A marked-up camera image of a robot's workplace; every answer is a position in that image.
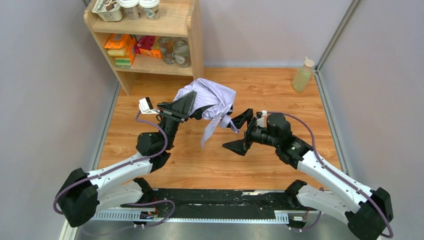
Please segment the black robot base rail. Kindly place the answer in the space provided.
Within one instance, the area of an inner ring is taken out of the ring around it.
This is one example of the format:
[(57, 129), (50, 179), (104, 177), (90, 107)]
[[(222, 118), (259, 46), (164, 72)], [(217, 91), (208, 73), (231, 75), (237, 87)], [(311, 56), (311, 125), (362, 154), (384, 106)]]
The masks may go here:
[(160, 218), (174, 219), (270, 220), (275, 211), (307, 210), (283, 191), (158, 188), (138, 203), (154, 201)]

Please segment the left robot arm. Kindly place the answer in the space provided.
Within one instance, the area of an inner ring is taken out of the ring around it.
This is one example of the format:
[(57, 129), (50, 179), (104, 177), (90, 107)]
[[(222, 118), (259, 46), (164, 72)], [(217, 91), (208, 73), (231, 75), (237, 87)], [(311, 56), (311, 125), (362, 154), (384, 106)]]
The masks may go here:
[(158, 131), (140, 134), (133, 156), (98, 170), (73, 170), (55, 196), (54, 211), (65, 216), (68, 224), (75, 228), (109, 208), (139, 201), (146, 205), (148, 198), (144, 194), (149, 192), (149, 185), (141, 176), (165, 165), (178, 127), (189, 119), (196, 95), (195, 91), (190, 91), (173, 102), (159, 103), (160, 123), (148, 123)]

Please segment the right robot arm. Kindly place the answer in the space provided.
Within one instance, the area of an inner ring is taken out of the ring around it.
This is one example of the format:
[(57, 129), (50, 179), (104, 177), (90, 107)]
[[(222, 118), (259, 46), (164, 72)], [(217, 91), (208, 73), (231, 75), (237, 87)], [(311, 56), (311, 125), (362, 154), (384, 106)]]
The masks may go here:
[(289, 117), (288, 113), (275, 111), (262, 111), (254, 116), (252, 109), (234, 118), (225, 115), (219, 123), (221, 127), (233, 131), (243, 125), (247, 128), (242, 139), (227, 142), (223, 147), (240, 156), (254, 143), (274, 147), (283, 163), (313, 177), (328, 189), (324, 192), (295, 180), (286, 189), (292, 199), (338, 219), (360, 240), (393, 238), (390, 194), (382, 187), (373, 189), (362, 184), (330, 164), (318, 153), (314, 142), (307, 143), (293, 134)]

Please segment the lavender folding umbrella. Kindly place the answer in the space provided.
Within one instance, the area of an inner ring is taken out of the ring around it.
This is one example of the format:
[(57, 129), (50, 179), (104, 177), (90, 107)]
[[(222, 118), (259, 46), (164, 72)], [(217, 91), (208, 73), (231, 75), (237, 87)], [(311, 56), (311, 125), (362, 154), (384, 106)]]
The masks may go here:
[(177, 91), (174, 101), (190, 92), (196, 92), (189, 117), (196, 120), (209, 120), (201, 138), (201, 147), (214, 134), (217, 127), (227, 128), (239, 133), (239, 127), (233, 122), (230, 114), (236, 98), (236, 91), (217, 82), (198, 78)]

